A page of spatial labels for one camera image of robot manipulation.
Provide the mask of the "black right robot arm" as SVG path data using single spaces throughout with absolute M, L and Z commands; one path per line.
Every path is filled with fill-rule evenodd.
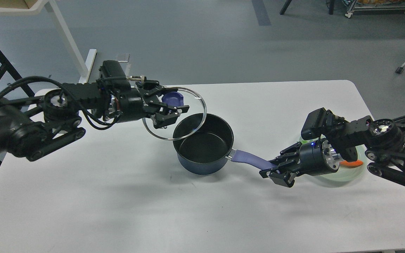
M 298 176 L 336 173 L 340 161 L 357 161 L 356 148 L 363 145 L 370 173 L 405 186 L 405 115 L 379 120 L 365 116 L 349 122 L 320 108 L 308 114 L 301 137 L 305 144 L 282 150 L 260 175 L 290 188 Z

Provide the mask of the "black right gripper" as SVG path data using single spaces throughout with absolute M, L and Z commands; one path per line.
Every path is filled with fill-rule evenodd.
M 272 160 L 274 165 L 296 164 L 297 172 L 280 171 L 278 168 L 260 170 L 262 178 L 270 178 L 276 185 L 291 188 L 298 175 L 320 176 L 336 173 L 340 158 L 326 138 L 317 139 L 302 146 L 290 146 Z

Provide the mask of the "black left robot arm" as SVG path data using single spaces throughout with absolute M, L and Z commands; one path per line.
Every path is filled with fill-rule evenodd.
M 60 83 L 29 76 L 0 92 L 0 153 L 36 161 L 85 134 L 83 118 L 103 131 L 116 123 L 149 118 L 156 129 L 175 124 L 188 105 L 167 102 L 177 88 L 128 77 L 119 62 L 106 60 L 92 83 Z

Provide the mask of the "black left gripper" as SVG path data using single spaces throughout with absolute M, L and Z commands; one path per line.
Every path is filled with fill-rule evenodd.
M 178 117 L 189 111 L 189 105 L 170 106 L 161 101 L 165 87 L 157 80 L 136 81 L 136 87 L 130 84 L 119 87 L 118 102 L 121 114 L 118 123 L 150 118 L 155 129 L 175 124 Z

